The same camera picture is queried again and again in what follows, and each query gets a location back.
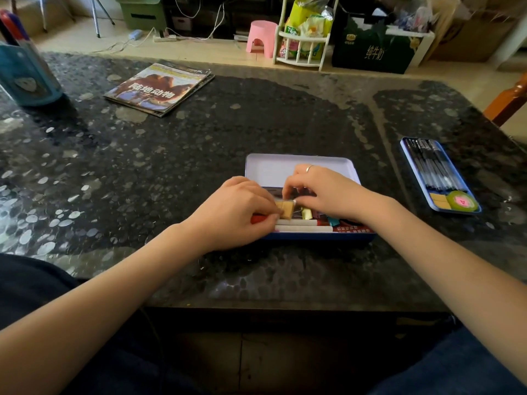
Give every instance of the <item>snack bag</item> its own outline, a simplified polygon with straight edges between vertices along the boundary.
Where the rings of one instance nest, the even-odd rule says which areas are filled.
[[[333,12],[327,7],[329,0],[295,0],[291,15],[287,19],[284,32],[307,37],[326,37],[333,24]],[[280,46],[280,57],[286,56],[286,39]],[[307,58],[311,43],[304,41],[300,50],[300,57]],[[324,43],[315,43],[313,59],[321,59]],[[289,41],[288,58],[296,58],[298,40]]]

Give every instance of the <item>blue pen holder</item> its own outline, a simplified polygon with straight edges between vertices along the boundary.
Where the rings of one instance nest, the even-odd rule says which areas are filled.
[[[30,41],[0,45],[0,85],[20,106],[50,104],[63,95],[49,66]]]

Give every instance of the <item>black marble table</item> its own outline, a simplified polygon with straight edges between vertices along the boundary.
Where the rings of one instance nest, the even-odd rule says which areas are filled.
[[[527,155],[444,84],[208,65],[216,79],[157,118],[102,98],[149,61],[46,59],[69,100],[21,109],[0,95],[2,252],[91,278],[185,219],[225,179],[243,175],[247,154],[307,154],[351,159],[363,185],[527,279]],[[439,140],[483,213],[433,212],[403,159],[402,136]],[[380,238],[362,249],[260,241],[208,254],[150,304],[446,310]]]

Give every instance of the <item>forearm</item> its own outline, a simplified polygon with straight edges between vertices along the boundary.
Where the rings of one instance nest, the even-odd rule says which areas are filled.
[[[0,331],[0,393],[59,393],[133,312],[201,249],[181,225]]]
[[[370,223],[471,332],[527,383],[527,286],[393,200]]]

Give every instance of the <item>pink stool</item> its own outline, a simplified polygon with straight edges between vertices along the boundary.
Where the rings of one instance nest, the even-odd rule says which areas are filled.
[[[253,42],[260,40],[263,43],[263,53],[266,58],[272,58],[274,52],[274,34],[276,32],[274,22],[267,20],[255,20],[251,23],[251,30],[249,31],[249,39],[247,40],[247,52],[253,49]]]

